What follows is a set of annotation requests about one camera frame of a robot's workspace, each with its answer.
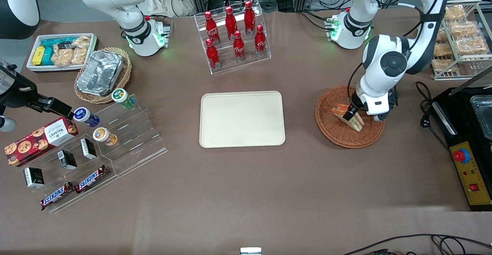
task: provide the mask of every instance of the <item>brown table surface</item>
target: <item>brown table surface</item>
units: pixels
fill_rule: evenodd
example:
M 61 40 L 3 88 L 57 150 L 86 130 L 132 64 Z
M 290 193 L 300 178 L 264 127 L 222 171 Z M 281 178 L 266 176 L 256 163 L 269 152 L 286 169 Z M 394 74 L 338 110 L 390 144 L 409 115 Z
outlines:
M 321 134 L 314 108 L 326 89 L 347 83 L 363 48 L 328 43 L 321 29 L 295 13 L 266 19 L 272 59 L 214 76 L 193 18 L 176 19 L 169 48 L 148 58 L 130 50 L 114 21 L 42 22 L 37 35 L 91 32 L 101 48 L 122 47 L 130 54 L 126 88 L 150 107 L 169 152 L 58 214 L 41 212 L 23 174 L 0 164 L 0 252 L 228 255 L 260 246 L 266 255 L 342 254 L 425 232 L 491 241 L 492 213 L 469 212 L 450 155 L 419 125 L 422 98 L 413 83 L 422 80 L 437 95 L 459 82 L 435 82 L 430 69 L 406 75 L 383 136 L 364 149 L 341 148 Z M 416 22 L 411 10 L 380 10 L 371 36 L 402 35 Z M 104 108 L 77 98 L 76 73 L 23 68 L 23 74 L 40 93 L 74 108 Z M 283 96 L 283 145 L 200 146 L 204 94 L 267 90 Z M 9 109 L 7 116 L 19 127 L 2 134 L 3 146 L 56 118 L 26 108 Z M 427 238 L 382 247 L 436 251 Z

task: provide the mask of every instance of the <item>red emergency stop button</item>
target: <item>red emergency stop button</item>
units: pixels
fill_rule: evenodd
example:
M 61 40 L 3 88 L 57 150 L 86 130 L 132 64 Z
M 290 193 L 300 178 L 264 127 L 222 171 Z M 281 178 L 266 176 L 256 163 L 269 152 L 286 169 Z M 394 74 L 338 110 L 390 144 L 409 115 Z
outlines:
M 476 192 L 478 191 L 478 185 L 477 184 L 470 184 L 470 191 Z
M 468 152 L 468 150 L 460 148 L 453 153 L 453 158 L 458 162 L 466 164 L 470 161 L 470 153 Z

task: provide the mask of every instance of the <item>wicker basket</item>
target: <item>wicker basket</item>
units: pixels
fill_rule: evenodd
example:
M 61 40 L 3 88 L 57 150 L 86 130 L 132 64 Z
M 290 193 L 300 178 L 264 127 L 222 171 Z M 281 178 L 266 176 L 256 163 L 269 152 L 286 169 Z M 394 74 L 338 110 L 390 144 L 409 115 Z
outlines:
M 116 80 L 114 88 L 123 88 L 125 84 L 130 80 L 130 73 L 131 73 L 131 62 L 130 62 L 130 57 L 128 57 L 128 54 L 120 48 L 114 48 L 114 47 L 109 47 L 109 48 L 104 48 L 101 49 L 102 51 L 108 51 L 108 52 L 113 52 L 116 54 L 119 54 L 123 57 L 123 68 L 118 76 L 118 79 Z M 88 101 L 90 103 L 95 103 L 95 104 L 103 104 L 103 103 L 108 103 L 112 101 L 111 95 L 108 96 L 95 96 L 94 94 L 86 94 L 83 92 L 80 92 L 79 89 L 77 89 L 77 80 L 80 78 L 82 73 L 84 72 L 86 66 L 84 65 L 81 69 L 79 74 L 77 74 L 77 78 L 75 78 L 75 93 L 77 96 L 82 99 L 83 101 Z
M 350 94 L 355 91 L 355 87 L 350 87 Z M 319 129 L 335 144 L 346 148 L 367 147 L 383 134 L 384 122 L 376 122 L 372 116 L 359 111 L 359 115 L 364 120 L 364 127 L 357 132 L 342 122 L 335 116 L 331 109 L 337 104 L 350 104 L 347 96 L 347 85 L 340 85 L 328 89 L 316 104 L 316 122 Z

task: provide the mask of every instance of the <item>red bottle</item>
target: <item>red bottle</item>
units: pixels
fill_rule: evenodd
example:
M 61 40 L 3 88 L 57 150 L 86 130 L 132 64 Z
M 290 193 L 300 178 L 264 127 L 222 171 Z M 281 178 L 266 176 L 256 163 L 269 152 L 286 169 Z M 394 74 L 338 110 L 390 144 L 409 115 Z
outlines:
M 212 13 L 210 11 L 205 12 L 205 28 L 209 34 L 209 39 L 214 42 L 214 45 L 220 44 L 220 36 L 218 35 L 217 24 L 212 19 Z
M 244 6 L 246 7 L 246 12 L 244 13 L 244 26 L 246 30 L 246 35 L 253 36 L 256 33 L 256 26 L 251 1 L 246 1 L 244 3 Z
M 234 55 L 237 62 L 243 62 L 246 60 L 246 53 L 244 52 L 244 42 L 241 39 L 241 32 L 236 31 L 234 33 Z
M 214 47 L 214 42 L 211 39 L 207 39 L 205 43 L 207 44 L 207 57 L 209 58 L 210 67 L 214 70 L 220 69 L 220 60 L 217 48 Z
M 225 28 L 227 29 L 227 38 L 229 38 L 229 41 L 234 41 L 234 33 L 238 30 L 238 24 L 232 14 L 232 7 L 225 8 Z
M 254 37 L 254 45 L 256 47 L 255 53 L 256 56 L 263 57 L 265 56 L 265 54 L 267 54 L 267 49 L 265 48 L 266 37 L 265 37 L 265 33 L 263 32 L 262 25 L 258 25 L 256 28 L 258 32 Z

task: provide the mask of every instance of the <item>acrylic display rack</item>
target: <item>acrylic display rack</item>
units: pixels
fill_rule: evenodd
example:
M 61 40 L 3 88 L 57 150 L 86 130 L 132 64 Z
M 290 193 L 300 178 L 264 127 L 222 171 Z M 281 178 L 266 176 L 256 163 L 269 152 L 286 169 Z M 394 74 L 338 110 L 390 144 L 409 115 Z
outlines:
M 212 18 L 216 21 L 218 33 L 220 36 L 220 44 L 215 47 L 218 50 L 218 56 L 220 59 L 221 68 L 218 70 L 214 70 L 210 67 L 209 59 L 207 57 L 207 45 L 205 41 L 209 38 L 207 29 L 205 28 L 205 16 L 204 13 L 199 13 L 195 15 L 195 23 L 198 29 L 198 34 L 200 36 L 200 41 L 202 43 L 203 51 L 205 52 L 205 59 L 207 60 L 207 65 L 209 66 L 210 73 L 212 75 L 216 73 L 221 73 L 223 71 L 228 71 L 232 68 L 237 68 L 239 66 L 248 65 L 251 63 L 255 63 L 258 61 L 263 61 L 266 59 L 270 59 L 272 57 L 272 53 L 270 51 L 270 46 L 268 42 L 268 33 L 267 26 L 265 24 L 265 18 L 263 17 L 263 10 L 260 6 L 258 0 L 252 0 L 253 4 L 253 12 L 255 15 L 255 23 L 256 25 L 263 25 L 264 33 L 266 37 L 265 48 L 267 50 L 267 54 L 263 57 L 257 57 L 255 54 L 255 44 L 254 44 L 254 36 L 247 36 L 245 33 L 244 27 L 244 12 L 246 8 L 244 7 L 244 3 L 234 3 L 230 5 L 233 10 L 233 15 L 236 19 L 238 31 L 241 32 L 241 37 L 244 42 L 244 50 L 246 52 L 246 60 L 243 62 L 236 62 L 236 57 L 234 56 L 234 48 L 232 41 L 229 41 L 227 38 L 227 30 L 225 28 L 225 7 L 217 8 L 211 10 Z
M 482 19 L 483 28 L 485 31 L 482 32 L 489 38 L 492 36 L 492 31 L 490 31 L 489 24 L 485 19 L 482 10 L 480 9 L 481 0 L 458 0 L 458 1 L 448 1 L 447 5 L 462 5 L 466 13 L 466 17 L 461 20 L 462 22 L 474 21 L 474 18 L 469 18 L 470 15 L 476 11 L 480 18 Z M 441 29 L 443 29 L 447 36 L 447 41 L 450 43 L 451 49 L 453 50 L 453 55 L 450 57 L 434 57 L 434 59 L 452 59 L 453 62 L 442 71 L 434 71 L 434 80 L 450 80 L 450 79 L 471 79 L 478 75 L 482 71 L 490 68 L 492 66 L 492 54 L 477 54 L 477 55 L 462 55 L 460 56 L 453 43 L 455 39 L 449 32 L 448 24 L 452 21 L 441 21 Z
M 107 173 L 97 179 L 88 189 L 80 194 L 77 194 L 75 190 L 69 192 L 46 208 L 50 213 L 57 213 L 109 182 L 115 181 L 167 152 L 160 135 L 152 127 L 146 114 L 148 107 L 134 94 L 131 97 L 135 101 L 132 109 L 124 109 L 120 104 L 114 103 L 95 113 L 100 117 L 100 124 L 97 127 L 77 123 L 79 129 L 77 136 L 26 165 L 15 167 L 16 175 L 21 178 L 23 178 L 23 170 L 28 166 L 42 169 L 44 186 L 38 189 L 32 188 L 35 195 L 34 202 L 39 204 L 39 201 L 67 181 L 78 185 L 100 166 L 106 166 Z M 93 140 L 93 131 L 98 127 L 105 127 L 118 136 L 118 142 L 114 146 L 107 146 Z M 97 158 L 88 159 L 84 157 L 80 146 L 80 139 L 82 138 L 91 140 L 95 146 Z M 57 155 L 60 150 L 73 153 L 77 169 L 71 171 L 62 168 Z

